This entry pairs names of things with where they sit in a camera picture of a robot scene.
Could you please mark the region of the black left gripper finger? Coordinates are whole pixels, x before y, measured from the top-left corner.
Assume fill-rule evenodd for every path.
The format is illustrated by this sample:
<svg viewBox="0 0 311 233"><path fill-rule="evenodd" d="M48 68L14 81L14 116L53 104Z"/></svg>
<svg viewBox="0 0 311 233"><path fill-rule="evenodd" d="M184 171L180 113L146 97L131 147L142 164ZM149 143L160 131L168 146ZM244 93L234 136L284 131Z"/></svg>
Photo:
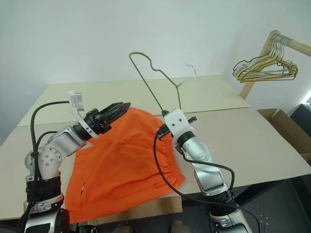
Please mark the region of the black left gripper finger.
<svg viewBox="0 0 311 233"><path fill-rule="evenodd" d="M117 110L114 111L113 115L110 118L110 122L114 122L120 117L122 117L124 114L126 114L130 106L131 106L130 102L122 103L122 105L118 107Z"/></svg>
<svg viewBox="0 0 311 233"><path fill-rule="evenodd" d="M113 103L105 108L106 114L121 113L124 111L124 102Z"/></svg>

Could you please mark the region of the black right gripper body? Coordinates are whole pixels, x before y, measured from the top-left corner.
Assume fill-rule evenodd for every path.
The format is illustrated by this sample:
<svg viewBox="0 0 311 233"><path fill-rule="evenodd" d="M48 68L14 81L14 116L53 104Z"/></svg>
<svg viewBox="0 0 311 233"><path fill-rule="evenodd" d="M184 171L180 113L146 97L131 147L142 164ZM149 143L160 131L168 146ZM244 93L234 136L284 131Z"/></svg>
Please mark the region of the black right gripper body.
<svg viewBox="0 0 311 233"><path fill-rule="evenodd" d="M166 135L170 134L171 131L166 124L163 124L156 130L156 135L158 139L162 139Z"/></svg>

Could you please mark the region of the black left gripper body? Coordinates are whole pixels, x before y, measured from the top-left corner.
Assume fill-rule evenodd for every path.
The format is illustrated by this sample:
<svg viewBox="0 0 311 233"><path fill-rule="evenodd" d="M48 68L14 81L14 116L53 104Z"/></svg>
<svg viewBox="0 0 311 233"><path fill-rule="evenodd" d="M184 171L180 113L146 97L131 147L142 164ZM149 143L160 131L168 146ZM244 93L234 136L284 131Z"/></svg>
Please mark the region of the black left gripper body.
<svg viewBox="0 0 311 233"><path fill-rule="evenodd" d="M112 129L110 118L113 115L111 107L106 107L99 111L94 108L86 113L84 121L96 134L104 134Z"/></svg>

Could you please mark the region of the olive green wire hanger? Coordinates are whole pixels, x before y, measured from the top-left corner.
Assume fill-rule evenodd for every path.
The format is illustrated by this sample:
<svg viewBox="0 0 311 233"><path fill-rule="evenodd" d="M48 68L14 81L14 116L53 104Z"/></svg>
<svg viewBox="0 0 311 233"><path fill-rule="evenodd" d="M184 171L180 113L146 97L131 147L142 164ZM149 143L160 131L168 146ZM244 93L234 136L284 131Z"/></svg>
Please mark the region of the olive green wire hanger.
<svg viewBox="0 0 311 233"><path fill-rule="evenodd" d="M139 74L141 79L143 80L144 84L148 88L149 92L153 96L154 100L156 101L156 103L159 106L161 111L165 110L165 109L162 107L162 105L158 101L158 99L157 99L156 95L154 94L153 90L148 85L146 79L143 77L141 71L139 70L138 66L134 62L134 60L132 58L132 56L134 56L134 55L140 55L140 56L145 57L149 61L149 65L150 65L151 70L154 71L154 72L160 72L175 87L175 90L176 90L176 93L177 93L178 106L179 106L179 109L182 110L182 103L181 103L180 92L179 92L179 87L182 85L182 83L179 83L179 84L175 83L163 70L154 68L151 58L148 55L146 55L145 53L140 52L140 51L134 51L134 52L129 53L128 57L129 57L132 65L134 66L135 70L137 71L137 73Z"/></svg>

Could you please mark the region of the orange shorts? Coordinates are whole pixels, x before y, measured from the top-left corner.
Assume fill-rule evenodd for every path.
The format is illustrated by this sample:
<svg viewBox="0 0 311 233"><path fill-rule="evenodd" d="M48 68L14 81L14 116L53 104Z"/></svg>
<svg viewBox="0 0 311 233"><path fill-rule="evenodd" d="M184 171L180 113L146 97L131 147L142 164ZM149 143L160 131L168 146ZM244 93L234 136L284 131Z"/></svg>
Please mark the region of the orange shorts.
<svg viewBox="0 0 311 233"><path fill-rule="evenodd" d="M157 141L162 120L131 107L112 129L91 139L75 154L73 172L65 194L71 223L123 212L172 192L156 166L179 188L185 177L175 160L172 139Z"/></svg>

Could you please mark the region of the light wooden clothes rack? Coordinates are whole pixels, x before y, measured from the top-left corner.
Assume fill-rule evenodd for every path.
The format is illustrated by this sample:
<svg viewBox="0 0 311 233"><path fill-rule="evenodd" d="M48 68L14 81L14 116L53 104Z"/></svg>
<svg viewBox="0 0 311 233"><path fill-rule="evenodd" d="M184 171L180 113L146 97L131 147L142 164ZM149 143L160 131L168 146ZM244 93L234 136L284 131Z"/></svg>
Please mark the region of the light wooden clothes rack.
<svg viewBox="0 0 311 233"><path fill-rule="evenodd" d="M263 56L263 55L266 55L268 52L269 52L269 47L270 47L270 41L272 39L272 37L274 35L281 35L281 32L279 30L272 30L264 45L263 45L263 48L261 49L260 51L260 56ZM311 57L311 46L309 45L306 45L306 44L303 44L299 41L296 41L296 40L293 40L293 39L290 39L288 42L285 43L285 46L288 47L288 48L291 48L299 53L302 53L308 57ZM247 96L249 95L249 93L251 92L253 86L254 86L254 82L246 82L240 92L240 96L245 100L247 98Z"/></svg>

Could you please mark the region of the brown cardboard box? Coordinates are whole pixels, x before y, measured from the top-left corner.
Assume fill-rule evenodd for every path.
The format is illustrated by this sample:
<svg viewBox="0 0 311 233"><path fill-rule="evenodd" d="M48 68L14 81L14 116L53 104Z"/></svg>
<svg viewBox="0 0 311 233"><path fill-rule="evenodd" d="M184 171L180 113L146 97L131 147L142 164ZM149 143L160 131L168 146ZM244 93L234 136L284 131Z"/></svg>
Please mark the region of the brown cardboard box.
<svg viewBox="0 0 311 233"><path fill-rule="evenodd" d="M311 137L282 110L272 108L257 111L311 166Z"/></svg>

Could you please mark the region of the black box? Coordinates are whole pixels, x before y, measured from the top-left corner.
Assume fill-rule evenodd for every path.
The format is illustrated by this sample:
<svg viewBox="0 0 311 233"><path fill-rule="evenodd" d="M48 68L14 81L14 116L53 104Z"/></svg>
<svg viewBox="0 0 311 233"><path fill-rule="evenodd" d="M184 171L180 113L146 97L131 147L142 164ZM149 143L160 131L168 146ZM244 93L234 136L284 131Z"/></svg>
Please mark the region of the black box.
<svg viewBox="0 0 311 233"><path fill-rule="evenodd" d="M311 128L311 107L308 104L300 104L291 114L291 119L301 128Z"/></svg>

